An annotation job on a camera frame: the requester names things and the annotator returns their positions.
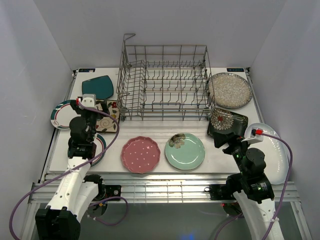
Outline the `black square floral plate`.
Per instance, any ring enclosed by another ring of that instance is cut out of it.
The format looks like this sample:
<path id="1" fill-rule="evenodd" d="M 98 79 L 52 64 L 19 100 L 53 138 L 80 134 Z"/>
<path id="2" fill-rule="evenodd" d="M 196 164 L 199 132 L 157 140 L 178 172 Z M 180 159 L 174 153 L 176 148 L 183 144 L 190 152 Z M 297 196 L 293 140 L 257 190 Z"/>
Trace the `black square floral plate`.
<path id="1" fill-rule="evenodd" d="M 214 134 L 243 136 L 248 123 L 247 116 L 216 107 L 209 120 L 207 135 L 212 138 Z"/>

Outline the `speckled beige round plate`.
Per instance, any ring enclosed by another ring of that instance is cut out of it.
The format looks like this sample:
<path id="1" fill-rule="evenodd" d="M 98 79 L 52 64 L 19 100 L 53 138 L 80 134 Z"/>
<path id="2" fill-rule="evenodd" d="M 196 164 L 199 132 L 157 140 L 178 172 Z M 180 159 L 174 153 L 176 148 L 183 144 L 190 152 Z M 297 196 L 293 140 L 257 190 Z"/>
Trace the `speckled beige round plate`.
<path id="1" fill-rule="evenodd" d="M 208 81 L 208 93 L 217 106 L 230 110 L 246 106 L 253 97 L 249 82 L 229 72 L 212 75 Z"/>

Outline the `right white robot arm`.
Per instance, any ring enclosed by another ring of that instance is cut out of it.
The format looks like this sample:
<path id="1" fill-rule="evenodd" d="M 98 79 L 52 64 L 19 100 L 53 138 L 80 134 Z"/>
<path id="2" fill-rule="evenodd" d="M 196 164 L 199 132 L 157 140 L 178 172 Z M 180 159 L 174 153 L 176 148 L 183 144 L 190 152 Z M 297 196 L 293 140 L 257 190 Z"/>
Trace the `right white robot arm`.
<path id="1" fill-rule="evenodd" d="M 265 154 L 250 146 L 264 136 L 260 128 L 247 138 L 234 135 L 223 153 L 233 157 L 239 173 L 228 176 L 224 184 L 209 185 L 208 192 L 211 200 L 236 200 L 253 240 L 282 240 L 275 194 L 265 174 Z"/>

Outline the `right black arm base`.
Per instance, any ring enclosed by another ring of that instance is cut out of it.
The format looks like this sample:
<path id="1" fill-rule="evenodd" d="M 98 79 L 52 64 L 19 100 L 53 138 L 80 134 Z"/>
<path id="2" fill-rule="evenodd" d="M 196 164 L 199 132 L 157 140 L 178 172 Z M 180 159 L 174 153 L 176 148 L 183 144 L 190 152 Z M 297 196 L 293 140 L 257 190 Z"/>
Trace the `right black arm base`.
<path id="1" fill-rule="evenodd" d="M 210 184 L 204 188 L 204 192 L 209 194 L 209 198 L 212 201 L 235 200 L 235 197 L 225 184 Z"/>

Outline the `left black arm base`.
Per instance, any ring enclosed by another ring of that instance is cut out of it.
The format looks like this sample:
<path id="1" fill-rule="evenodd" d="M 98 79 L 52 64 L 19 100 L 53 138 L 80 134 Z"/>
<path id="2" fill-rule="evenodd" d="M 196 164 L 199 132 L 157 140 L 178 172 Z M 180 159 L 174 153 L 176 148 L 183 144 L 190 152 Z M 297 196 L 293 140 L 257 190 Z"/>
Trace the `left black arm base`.
<path id="1" fill-rule="evenodd" d="M 98 194 L 93 201 L 101 201 L 105 198 L 120 197 L 122 192 L 121 185 L 104 184 L 103 178 L 98 174 L 91 174 L 84 177 L 84 182 L 93 182 L 98 187 Z"/>

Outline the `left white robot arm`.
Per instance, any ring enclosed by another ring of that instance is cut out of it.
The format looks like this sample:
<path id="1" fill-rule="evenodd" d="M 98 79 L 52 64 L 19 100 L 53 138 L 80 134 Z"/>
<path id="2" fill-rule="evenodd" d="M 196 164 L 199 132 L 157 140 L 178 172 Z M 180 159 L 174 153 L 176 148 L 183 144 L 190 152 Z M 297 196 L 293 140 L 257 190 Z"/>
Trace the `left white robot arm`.
<path id="1" fill-rule="evenodd" d="M 93 199 L 106 195 L 106 187 L 98 181 L 86 181 L 86 174 L 96 156 L 96 97 L 85 94 L 70 102 L 77 113 L 69 123 L 66 175 L 45 208 L 38 209 L 35 224 L 41 240 L 77 240 L 81 220 Z"/>

